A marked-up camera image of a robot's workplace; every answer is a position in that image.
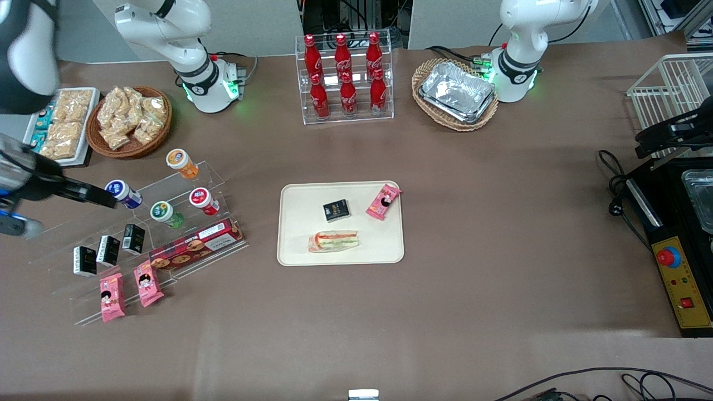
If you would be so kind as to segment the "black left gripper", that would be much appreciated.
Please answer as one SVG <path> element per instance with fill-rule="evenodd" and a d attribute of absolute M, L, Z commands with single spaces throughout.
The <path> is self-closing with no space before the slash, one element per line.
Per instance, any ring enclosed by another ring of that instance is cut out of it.
<path fill-rule="evenodd" d="M 673 147 L 703 148 L 711 146 L 711 109 L 696 109 L 665 122 L 665 126 L 650 126 L 635 135 L 638 158 Z"/>

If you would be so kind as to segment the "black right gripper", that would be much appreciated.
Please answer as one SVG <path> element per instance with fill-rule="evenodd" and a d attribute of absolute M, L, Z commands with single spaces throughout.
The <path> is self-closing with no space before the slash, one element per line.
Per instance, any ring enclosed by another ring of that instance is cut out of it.
<path fill-rule="evenodd" d="M 25 174 L 16 194 L 29 201 L 61 196 L 80 203 L 114 209 L 117 200 L 103 188 L 78 180 L 65 180 L 63 170 L 54 160 L 33 151 L 16 154 L 16 165 Z"/>

